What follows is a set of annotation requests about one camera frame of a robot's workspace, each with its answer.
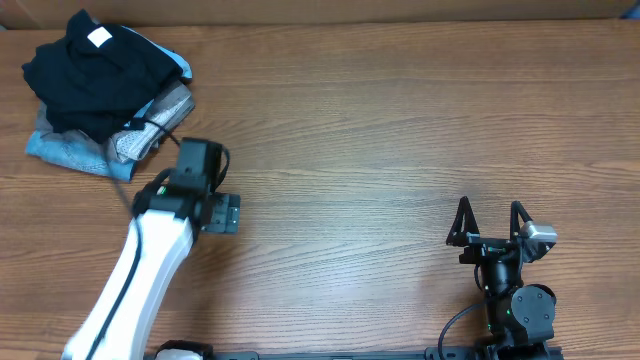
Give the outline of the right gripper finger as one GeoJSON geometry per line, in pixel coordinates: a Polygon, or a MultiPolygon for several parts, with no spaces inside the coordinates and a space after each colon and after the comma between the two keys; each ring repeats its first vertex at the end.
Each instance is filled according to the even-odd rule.
{"type": "Polygon", "coordinates": [[[446,244],[450,246],[468,246],[472,238],[478,238],[480,231],[467,196],[459,200],[456,216],[446,244]]]}
{"type": "Polygon", "coordinates": [[[521,229],[520,221],[527,223],[532,218],[519,201],[513,201],[510,208],[510,238],[516,239],[521,229]]]}

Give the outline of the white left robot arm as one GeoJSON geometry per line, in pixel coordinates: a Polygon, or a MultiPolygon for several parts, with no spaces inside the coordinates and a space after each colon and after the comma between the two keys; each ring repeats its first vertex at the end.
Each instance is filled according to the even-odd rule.
{"type": "Polygon", "coordinates": [[[164,209],[136,211],[115,186],[131,222],[122,253],[92,311],[69,339],[64,359],[141,359],[167,288],[201,231],[238,231],[240,197],[215,193],[213,214],[194,216],[164,209]]]}

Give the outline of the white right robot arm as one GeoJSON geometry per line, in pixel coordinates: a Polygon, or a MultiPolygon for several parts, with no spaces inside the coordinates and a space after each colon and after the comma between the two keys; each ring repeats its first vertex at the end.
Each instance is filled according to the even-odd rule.
{"type": "Polygon", "coordinates": [[[509,237],[480,235],[470,201],[459,200],[446,244],[463,249],[461,264],[474,267],[474,281],[483,300],[449,320],[437,344],[438,356],[446,358],[444,337],[451,326],[466,314],[484,309],[490,335],[465,350],[470,359],[561,359],[559,348],[547,341],[554,337],[553,322],[557,298],[541,284],[526,285],[523,266],[542,259],[557,242],[553,226],[537,223],[523,205],[514,201],[510,208],[509,237]]]}

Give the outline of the black t-shirt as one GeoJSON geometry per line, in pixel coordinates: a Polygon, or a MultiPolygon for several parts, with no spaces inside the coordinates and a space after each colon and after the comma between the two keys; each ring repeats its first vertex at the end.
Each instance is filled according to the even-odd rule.
{"type": "Polygon", "coordinates": [[[65,35],[36,48],[23,77],[46,105],[53,131],[80,130],[103,143],[180,80],[181,68],[143,36],[73,15],[65,35]]]}

